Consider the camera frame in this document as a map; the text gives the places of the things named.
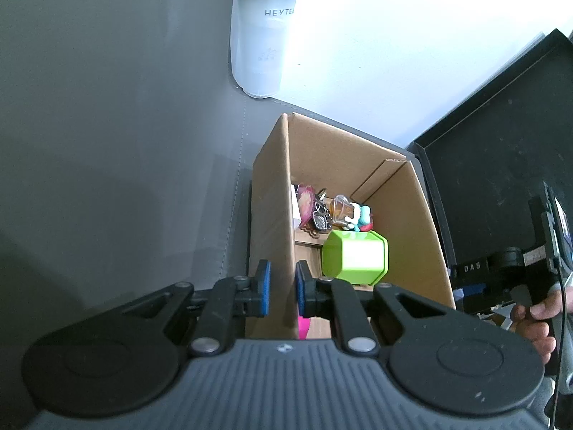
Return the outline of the person's right hand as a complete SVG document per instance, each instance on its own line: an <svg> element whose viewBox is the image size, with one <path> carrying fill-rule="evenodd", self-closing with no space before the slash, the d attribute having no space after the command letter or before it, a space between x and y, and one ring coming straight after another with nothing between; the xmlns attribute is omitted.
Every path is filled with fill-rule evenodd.
<svg viewBox="0 0 573 430"><path fill-rule="evenodd" d="M554 334L550 332L549 320L561 311L561 293L557 289L542 302L530 308L516 304L511 311L513 331L531 342L544 365L550 362L558 343Z"/></svg>

